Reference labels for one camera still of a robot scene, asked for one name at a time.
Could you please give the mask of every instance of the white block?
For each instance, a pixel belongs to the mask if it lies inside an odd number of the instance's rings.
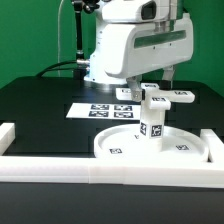
[[[88,183],[89,160],[2,156],[0,182]]]
[[[15,124],[3,123],[0,126],[0,155],[3,155],[15,139]]]

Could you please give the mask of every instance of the black table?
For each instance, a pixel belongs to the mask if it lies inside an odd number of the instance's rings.
[[[224,140],[224,98],[197,82],[174,82],[196,95],[173,104],[166,125],[212,128]],[[94,157],[97,133],[130,121],[66,119],[73,102],[129,103],[114,92],[85,88],[70,78],[18,78],[0,90],[0,123],[15,122],[16,141],[4,156]],[[0,223],[222,223],[221,189],[157,186],[1,183]]]

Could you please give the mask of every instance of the green wall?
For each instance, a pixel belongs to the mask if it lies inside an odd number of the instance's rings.
[[[74,13],[71,1],[62,10],[61,60],[75,58]],[[0,87],[16,77],[35,75],[57,62],[57,16],[60,0],[1,0]],[[194,23],[195,51],[191,61],[178,65],[177,80],[206,83],[224,96],[224,1],[185,0]],[[84,50],[94,50],[94,15],[83,16]],[[160,78],[158,72],[145,76]]]

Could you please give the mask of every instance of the marker sheet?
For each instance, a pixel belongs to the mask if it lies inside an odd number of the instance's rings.
[[[140,105],[73,103],[66,118],[140,120]]]

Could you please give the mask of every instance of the white circular plate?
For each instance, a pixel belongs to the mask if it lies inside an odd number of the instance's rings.
[[[165,159],[175,161],[207,161],[208,147],[196,135],[164,127],[163,146],[160,152],[139,138],[139,124],[121,125],[100,132],[94,140],[97,158],[112,159]]]

